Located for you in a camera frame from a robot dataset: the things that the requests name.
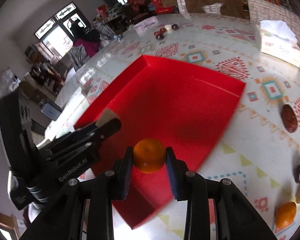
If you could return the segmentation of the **orange mandarin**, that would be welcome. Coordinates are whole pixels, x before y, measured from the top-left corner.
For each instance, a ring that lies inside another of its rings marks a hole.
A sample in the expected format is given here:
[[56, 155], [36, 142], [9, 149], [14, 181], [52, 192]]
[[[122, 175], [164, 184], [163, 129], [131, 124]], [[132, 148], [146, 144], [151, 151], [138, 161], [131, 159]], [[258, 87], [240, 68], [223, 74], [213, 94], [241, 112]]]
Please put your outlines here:
[[166, 161], [166, 150], [157, 139], [142, 139], [133, 147], [133, 164], [145, 174], [159, 171]]
[[275, 226], [279, 229], [285, 229], [293, 223], [296, 216], [296, 203], [288, 202], [280, 206], [275, 213]]

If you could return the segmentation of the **large dark red date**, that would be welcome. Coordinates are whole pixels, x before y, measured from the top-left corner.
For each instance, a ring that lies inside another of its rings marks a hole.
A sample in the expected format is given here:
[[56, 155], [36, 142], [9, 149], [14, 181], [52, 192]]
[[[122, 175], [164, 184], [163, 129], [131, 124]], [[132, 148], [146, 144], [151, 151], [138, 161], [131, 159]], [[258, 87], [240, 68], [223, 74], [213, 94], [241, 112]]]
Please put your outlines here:
[[295, 132], [298, 127], [298, 121], [292, 107], [289, 104], [284, 104], [280, 115], [286, 130], [289, 133]]

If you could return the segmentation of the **red shallow box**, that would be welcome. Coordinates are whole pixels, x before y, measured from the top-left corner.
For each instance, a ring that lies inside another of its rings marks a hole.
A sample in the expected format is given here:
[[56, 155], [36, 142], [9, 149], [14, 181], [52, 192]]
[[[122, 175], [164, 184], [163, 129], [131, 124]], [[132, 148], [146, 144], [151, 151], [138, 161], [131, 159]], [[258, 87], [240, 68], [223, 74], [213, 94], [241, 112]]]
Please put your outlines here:
[[142, 55], [96, 98], [77, 120], [82, 128], [106, 109], [121, 129], [102, 143], [95, 174], [109, 169], [128, 146], [157, 139], [173, 148], [188, 168], [198, 170], [222, 137], [245, 83], [195, 64]]

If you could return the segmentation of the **white tissue pack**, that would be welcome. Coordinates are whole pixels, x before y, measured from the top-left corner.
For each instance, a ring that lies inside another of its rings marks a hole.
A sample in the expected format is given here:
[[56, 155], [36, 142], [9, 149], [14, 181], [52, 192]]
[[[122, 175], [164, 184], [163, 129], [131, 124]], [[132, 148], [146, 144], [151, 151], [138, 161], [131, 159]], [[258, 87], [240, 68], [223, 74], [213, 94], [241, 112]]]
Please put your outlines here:
[[296, 35], [286, 22], [262, 20], [256, 40], [261, 53], [300, 67], [300, 47]]

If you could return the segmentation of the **white patterned chair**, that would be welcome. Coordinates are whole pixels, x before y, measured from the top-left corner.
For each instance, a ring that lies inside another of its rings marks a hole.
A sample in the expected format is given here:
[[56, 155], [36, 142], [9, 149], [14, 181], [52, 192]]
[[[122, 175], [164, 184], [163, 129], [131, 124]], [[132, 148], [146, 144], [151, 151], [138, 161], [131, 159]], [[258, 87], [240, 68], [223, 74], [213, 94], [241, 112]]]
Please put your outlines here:
[[300, 17], [297, 14], [265, 0], [247, 1], [252, 23], [260, 23], [263, 20], [286, 22], [300, 44]]

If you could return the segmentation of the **brown chair with cloth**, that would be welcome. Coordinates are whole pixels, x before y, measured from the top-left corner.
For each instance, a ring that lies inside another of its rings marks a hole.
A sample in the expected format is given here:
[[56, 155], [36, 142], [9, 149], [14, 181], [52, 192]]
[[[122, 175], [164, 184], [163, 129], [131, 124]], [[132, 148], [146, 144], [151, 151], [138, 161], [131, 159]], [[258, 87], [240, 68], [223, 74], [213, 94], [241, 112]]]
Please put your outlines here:
[[177, 0], [179, 12], [181, 14], [216, 14], [247, 20], [249, 9], [243, 0]]

